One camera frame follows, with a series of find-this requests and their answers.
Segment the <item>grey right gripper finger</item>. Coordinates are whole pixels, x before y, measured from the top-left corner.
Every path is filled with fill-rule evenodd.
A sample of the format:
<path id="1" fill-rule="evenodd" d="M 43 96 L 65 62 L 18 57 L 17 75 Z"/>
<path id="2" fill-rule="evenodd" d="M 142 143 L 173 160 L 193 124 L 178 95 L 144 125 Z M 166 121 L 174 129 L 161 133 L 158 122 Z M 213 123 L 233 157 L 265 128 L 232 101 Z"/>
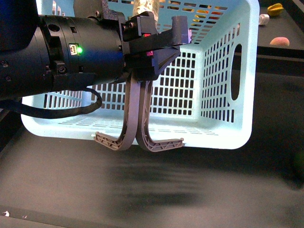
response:
<path id="1" fill-rule="evenodd" d="M 131 77 L 126 81 L 123 127 L 118 138 L 114 138 L 104 133 L 95 133 L 94 141 L 113 150 L 124 151 L 131 147 L 137 132 L 139 116 L 141 84 L 131 73 Z"/>

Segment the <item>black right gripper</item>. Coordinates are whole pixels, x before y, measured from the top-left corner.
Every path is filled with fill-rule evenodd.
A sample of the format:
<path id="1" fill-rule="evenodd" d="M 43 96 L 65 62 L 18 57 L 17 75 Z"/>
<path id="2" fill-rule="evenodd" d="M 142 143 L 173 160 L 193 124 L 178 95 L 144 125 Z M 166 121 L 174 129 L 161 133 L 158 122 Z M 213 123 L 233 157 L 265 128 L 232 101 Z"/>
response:
<path id="1" fill-rule="evenodd" d="M 121 23 L 121 38 L 125 69 L 135 74 L 140 82 L 138 126 L 135 139 L 138 145 L 150 152 L 162 152 L 183 146 L 183 139 L 153 140 L 149 134 L 152 82 L 180 54 L 180 46 L 191 42 L 186 16 L 173 16 L 169 30 L 158 32 L 154 14 L 145 11 Z"/>

